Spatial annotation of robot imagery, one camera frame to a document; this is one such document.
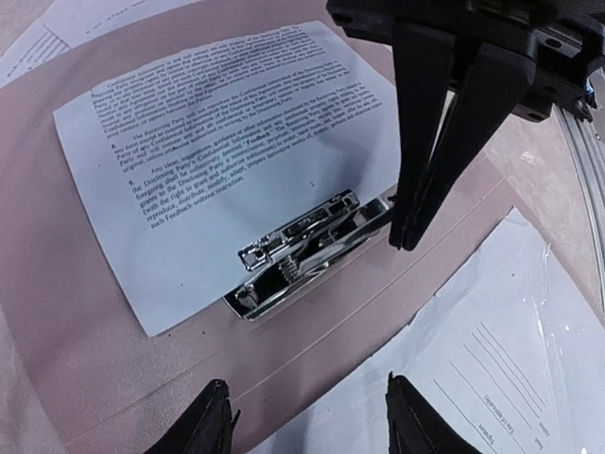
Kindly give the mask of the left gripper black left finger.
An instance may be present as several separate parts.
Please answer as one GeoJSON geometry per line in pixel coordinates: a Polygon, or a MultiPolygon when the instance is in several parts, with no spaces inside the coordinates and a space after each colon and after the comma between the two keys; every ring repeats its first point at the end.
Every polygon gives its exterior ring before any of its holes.
{"type": "Polygon", "coordinates": [[[145,454],[230,454],[239,417],[226,381],[212,379],[145,454]]]}

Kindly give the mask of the white sheet dense English text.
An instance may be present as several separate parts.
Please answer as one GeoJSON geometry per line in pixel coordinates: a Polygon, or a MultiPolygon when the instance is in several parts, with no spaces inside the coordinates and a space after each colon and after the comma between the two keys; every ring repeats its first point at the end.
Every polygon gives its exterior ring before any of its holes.
{"type": "Polygon", "coordinates": [[[393,83],[324,23],[186,49],[54,112],[95,236],[156,336],[243,283],[239,252],[400,164],[393,83]]]}

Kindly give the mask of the pink-brown file folder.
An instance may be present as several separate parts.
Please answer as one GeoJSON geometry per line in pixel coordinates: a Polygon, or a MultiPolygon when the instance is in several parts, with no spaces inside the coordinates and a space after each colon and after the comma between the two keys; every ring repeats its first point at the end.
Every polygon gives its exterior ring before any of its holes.
{"type": "Polygon", "coordinates": [[[116,30],[1,91],[1,449],[139,453],[212,378],[244,452],[400,330],[512,207],[541,231],[595,313],[600,276],[582,182],[557,116],[510,117],[416,251],[377,236],[246,323],[214,304],[149,338],[95,239],[53,113],[99,82],[187,47],[326,21],[321,1],[203,1],[116,30]]]}

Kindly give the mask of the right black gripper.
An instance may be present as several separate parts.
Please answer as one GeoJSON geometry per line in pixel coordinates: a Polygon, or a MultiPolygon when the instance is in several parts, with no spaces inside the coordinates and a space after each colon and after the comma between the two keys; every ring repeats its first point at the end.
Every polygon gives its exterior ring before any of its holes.
{"type": "Polygon", "coordinates": [[[392,47],[401,143],[389,233],[396,248],[416,248],[518,103],[514,113],[534,122],[552,105],[580,120],[596,108],[589,78],[604,65],[601,1],[330,1],[326,8],[347,36],[392,47]],[[454,65],[455,39],[461,61],[454,65]]]}

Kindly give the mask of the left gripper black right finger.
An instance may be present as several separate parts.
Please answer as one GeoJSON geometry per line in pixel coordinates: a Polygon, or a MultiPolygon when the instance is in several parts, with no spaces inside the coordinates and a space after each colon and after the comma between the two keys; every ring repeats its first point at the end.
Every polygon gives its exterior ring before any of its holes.
{"type": "Polygon", "coordinates": [[[389,454],[479,454],[403,375],[389,374],[389,454]]]}

